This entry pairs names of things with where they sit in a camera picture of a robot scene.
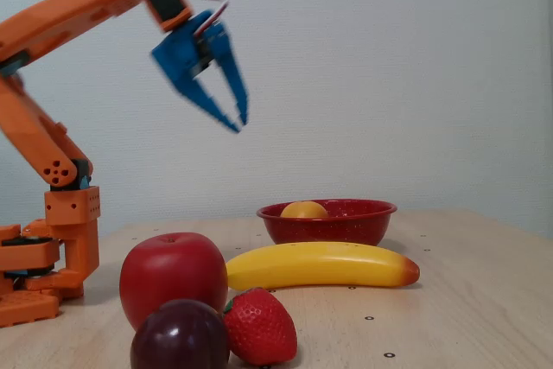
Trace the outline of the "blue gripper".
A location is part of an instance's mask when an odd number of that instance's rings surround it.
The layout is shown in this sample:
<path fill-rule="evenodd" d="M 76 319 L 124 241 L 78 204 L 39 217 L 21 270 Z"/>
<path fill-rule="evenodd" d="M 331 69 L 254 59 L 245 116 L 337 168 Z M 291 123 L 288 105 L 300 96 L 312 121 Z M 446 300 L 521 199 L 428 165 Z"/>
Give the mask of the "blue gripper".
<path fill-rule="evenodd" d="M 221 111 L 200 83 L 200 74 L 215 60 L 236 99 L 242 125 L 248 123 L 248 93 L 226 27 L 222 22 L 216 22 L 204 33 L 195 35 L 211 14 L 211 10 L 204 10 L 172 30 L 151 54 L 180 95 L 228 130 L 239 133 L 240 128 Z"/>

